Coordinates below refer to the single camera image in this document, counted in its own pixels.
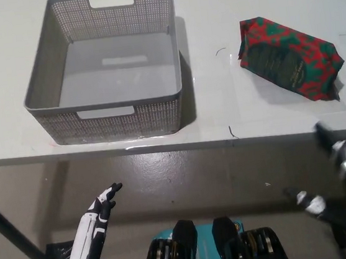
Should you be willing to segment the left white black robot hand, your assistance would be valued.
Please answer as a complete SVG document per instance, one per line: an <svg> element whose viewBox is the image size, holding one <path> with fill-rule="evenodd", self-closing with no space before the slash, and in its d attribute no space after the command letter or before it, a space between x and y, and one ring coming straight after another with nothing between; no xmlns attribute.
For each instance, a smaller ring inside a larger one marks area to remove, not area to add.
<svg viewBox="0 0 346 259"><path fill-rule="evenodd" d="M122 188L114 183L92 202L82 215L76 231L70 259L100 259L112 208L113 197Z"/></svg>

